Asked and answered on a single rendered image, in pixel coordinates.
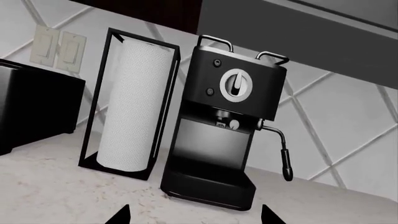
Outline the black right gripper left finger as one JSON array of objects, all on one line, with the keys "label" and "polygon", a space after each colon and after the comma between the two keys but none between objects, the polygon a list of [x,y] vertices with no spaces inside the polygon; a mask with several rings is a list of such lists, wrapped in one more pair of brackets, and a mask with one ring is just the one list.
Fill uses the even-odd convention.
[{"label": "black right gripper left finger", "polygon": [[123,206],[116,214],[114,214],[105,224],[129,224],[131,221],[131,213],[129,205]]}]

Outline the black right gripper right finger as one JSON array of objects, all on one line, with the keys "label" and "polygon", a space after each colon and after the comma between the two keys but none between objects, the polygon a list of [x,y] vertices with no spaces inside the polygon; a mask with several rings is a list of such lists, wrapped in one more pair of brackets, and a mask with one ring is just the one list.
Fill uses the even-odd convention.
[{"label": "black right gripper right finger", "polygon": [[262,205],[261,222],[262,224],[286,224],[267,205]]}]

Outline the black espresso machine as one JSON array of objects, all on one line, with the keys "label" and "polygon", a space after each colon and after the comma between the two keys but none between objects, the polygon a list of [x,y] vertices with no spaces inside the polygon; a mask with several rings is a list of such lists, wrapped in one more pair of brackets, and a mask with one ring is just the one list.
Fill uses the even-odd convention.
[{"label": "black espresso machine", "polygon": [[271,52],[236,54],[197,44],[188,68],[160,188],[170,197],[246,211],[256,186],[245,173],[254,133],[278,109],[289,58]]}]

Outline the white paper towel roll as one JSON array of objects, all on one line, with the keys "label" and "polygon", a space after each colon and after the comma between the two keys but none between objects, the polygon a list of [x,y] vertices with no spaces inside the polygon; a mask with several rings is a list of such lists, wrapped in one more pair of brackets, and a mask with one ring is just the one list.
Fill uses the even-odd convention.
[{"label": "white paper towel roll", "polygon": [[150,44],[123,42],[96,158],[101,166],[147,169],[172,57]]}]

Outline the black box appliance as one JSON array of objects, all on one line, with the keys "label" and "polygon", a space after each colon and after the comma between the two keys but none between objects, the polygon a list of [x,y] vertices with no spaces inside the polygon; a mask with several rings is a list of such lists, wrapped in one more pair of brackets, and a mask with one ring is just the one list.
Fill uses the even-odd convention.
[{"label": "black box appliance", "polygon": [[85,81],[0,59],[0,156],[74,132]]}]

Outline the beige wall light switch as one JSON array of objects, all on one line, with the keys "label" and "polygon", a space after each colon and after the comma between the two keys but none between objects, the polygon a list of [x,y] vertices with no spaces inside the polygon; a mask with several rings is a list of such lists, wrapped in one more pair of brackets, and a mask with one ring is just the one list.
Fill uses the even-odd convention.
[{"label": "beige wall light switch", "polygon": [[65,31],[62,35],[57,69],[79,73],[85,51],[86,37]]},{"label": "beige wall light switch", "polygon": [[59,37],[59,30],[37,25],[29,61],[53,67]]}]

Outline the grey wall cabinet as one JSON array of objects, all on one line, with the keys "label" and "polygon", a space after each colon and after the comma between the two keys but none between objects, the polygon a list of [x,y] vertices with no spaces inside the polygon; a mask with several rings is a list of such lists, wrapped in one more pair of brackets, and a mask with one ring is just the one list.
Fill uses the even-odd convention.
[{"label": "grey wall cabinet", "polygon": [[203,0],[197,32],[398,90],[398,40],[265,0]]}]

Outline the dark wall cabinet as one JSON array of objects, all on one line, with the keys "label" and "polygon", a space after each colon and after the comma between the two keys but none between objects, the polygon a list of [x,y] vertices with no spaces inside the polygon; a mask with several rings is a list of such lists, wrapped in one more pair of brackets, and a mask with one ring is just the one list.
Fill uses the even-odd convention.
[{"label": "dark wall cabinet", "polygon": [[70,0],[196,34],[203,0]]}]

